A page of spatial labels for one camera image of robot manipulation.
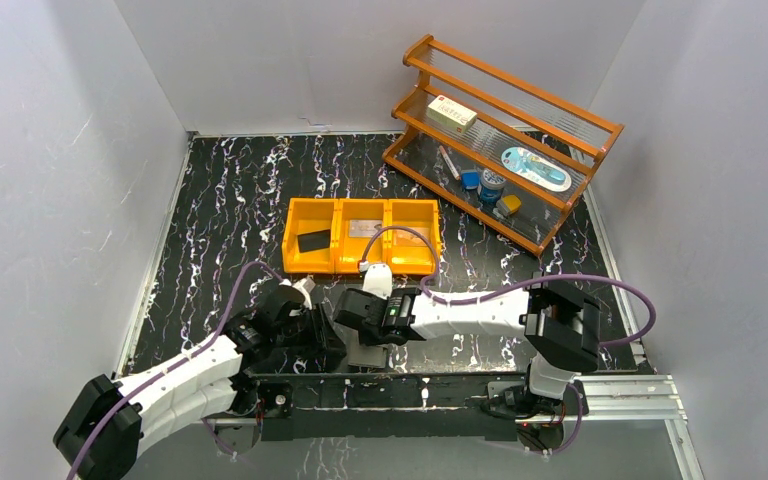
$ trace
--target black metal base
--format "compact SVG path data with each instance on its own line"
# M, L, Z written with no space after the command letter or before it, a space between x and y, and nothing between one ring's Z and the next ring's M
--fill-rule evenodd
M522 374L255 375L264 395L281 392L279 408L262 397L263 441L320 437L484 437L516 441L513 418L494 417L482 408L491 383L523 383ZM584 392L581 382L576 382ZM564 398L568 417L578 414L573 394ZM583 414L589 412L586 396Z

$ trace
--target label on box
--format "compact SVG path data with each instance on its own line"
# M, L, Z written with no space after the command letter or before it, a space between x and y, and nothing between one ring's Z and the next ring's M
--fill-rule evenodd
M349 220L349 238L370 238L381 230L381 220Z
M422 228L422 227L411 227L411 228L416 230L416 233L422 235L428 240L431 240L430 229ZM392 232L393 232L393 240L394 240L393 245L396 245L398 247L425 247L425 242L423 242L421 238L417 237L412 233L408 233L403 230L392 230Z

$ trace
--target black eraser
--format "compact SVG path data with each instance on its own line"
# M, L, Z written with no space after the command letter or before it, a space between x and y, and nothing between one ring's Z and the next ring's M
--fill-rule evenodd
M331 230L302 233L298 236L299 253L322 250L331 245Z

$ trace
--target white box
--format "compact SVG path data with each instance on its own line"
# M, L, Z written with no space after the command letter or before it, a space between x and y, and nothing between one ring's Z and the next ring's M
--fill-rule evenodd
M444 127L464 133L475 123L476 113L444 95L438 95L426 110L426 115Z

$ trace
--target black marbled floor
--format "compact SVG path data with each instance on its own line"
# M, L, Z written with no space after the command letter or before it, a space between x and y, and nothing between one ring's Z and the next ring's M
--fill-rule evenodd
M385 166L393 135L200 138L193 141L150 305L126 372L145 370L208 335L216 326L241 266L260 259L281 271L281 238L292 197L435 198ZM441 162L429 158L429 162ZM442 291L490 290L529 278L533 271L606 275L584 202L537 259L467 215L440 202L445 274ZM260 272L241 290L242 308L271 285ZM415 278L400 278L404 284ZM320 276L326 308L358 276ZM624 336L610 287L580 285L601 302L603 339ZM456 335L395 348L400 372L500 371L524 368L533 355L522 340ZM269 369L316 372L319 366L285 356ZM628 346L603 351L604 370L636 371Z

